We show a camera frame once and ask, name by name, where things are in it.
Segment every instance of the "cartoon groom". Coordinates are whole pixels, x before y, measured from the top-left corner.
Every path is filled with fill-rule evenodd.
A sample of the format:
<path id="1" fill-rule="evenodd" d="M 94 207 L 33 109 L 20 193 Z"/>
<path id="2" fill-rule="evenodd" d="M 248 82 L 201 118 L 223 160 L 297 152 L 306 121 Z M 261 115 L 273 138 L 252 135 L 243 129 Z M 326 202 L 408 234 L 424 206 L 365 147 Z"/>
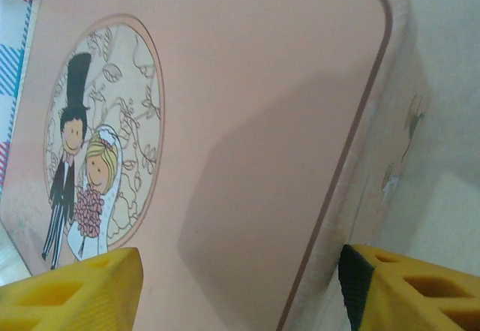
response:
<path id="1" fill-rule="evenodd" d="M 60 117 L 63 154 L 50 189 L 49 202 L 52 207 L 52 215 L 42 251 L 42 258 L 45 260 L 52 244 L 55 243 L 51 269 L 55 269 L 59 264 L 63 230 L 67 222 L 72 223 L 74 216 L 74 157 L 82 148 L 87 131 L 86 111 L 88 107 L 83 105 L 83 94 L 91 60 L 92 57 L 89 53 L 80 53 L 68 62 L 67 106 L 62 110 Z"/>

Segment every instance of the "cartoon face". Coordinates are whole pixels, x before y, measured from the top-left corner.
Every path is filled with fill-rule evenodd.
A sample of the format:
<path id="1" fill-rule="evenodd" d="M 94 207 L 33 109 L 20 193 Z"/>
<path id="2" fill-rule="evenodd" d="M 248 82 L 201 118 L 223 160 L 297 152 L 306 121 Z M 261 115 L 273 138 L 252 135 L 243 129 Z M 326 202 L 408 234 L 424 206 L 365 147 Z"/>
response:
<path id="1" fill-rule="evenodd" d="M 61 133 L 61 143 L 68 153 L 78 154 L 83 143 L 83 122 L 81 119 L 72 119 L 65 123 Z"/>
<path id="2" fill-rule="evenodd" d="M 93 189 L 105 194 L 108 184 L 108 167 L 100 155 L 87 159 L 87 180 Z"/>

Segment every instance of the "blonde hair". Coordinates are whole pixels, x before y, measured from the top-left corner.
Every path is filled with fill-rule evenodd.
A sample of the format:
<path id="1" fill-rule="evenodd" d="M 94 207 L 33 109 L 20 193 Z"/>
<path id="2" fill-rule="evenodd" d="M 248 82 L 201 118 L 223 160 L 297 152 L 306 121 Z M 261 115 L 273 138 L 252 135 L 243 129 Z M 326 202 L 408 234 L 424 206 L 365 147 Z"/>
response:
<path id="1" fill-rule="evenodd" d="M 108 169 L 108 180 L 103 194 L 107 193 L 112 188 L 117 169 L 119 168 L 119 151 L 117 150 L 117 146 L 112 145 L 112 147 L 109 148 L 104 142 L 105 141 L 102 142 L 99 133 L 95 132 L 88 143 L 87 152 L 85 154 L 85 161 L 90 157 L 101 156 L 103 162 L 106 164 L 106 168 Z"/>

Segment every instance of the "bridal bouquet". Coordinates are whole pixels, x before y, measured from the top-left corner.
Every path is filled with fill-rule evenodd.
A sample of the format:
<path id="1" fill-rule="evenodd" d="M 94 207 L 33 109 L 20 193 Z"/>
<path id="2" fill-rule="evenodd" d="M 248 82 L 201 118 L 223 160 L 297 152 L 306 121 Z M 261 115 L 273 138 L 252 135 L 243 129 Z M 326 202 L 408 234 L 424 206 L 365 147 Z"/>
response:
<path id="1" fill-rule="evenodd" d="M 101 199 L 100 192 L 94 190 L 90 184 L 87 189 L 80 189 L 77 193 L 75 207 L 73 208 L 73 219 L 78 222 L 78 230 L 83 236 L 83 242 L 80 246 L 78 255 L 82 257 L 85 239 L 87 237 L 95 238 L 100 233 L 100 215 L 104 200 Z"/>

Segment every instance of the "bow tie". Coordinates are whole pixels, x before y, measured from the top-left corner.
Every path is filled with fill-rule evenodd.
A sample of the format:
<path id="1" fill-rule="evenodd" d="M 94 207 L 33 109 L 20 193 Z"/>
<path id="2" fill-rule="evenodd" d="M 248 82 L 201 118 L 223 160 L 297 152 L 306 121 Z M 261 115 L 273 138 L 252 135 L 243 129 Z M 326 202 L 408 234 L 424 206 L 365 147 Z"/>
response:
<path id="1" fill-rule="evenodd" d="M 61 158 L 63 159 L 63 162 L 68 162 L 69 167 L 72 167 L 72 164 L 74 163 L 74 156 L 72 154 L 63 150 L 63 156 Z"/>

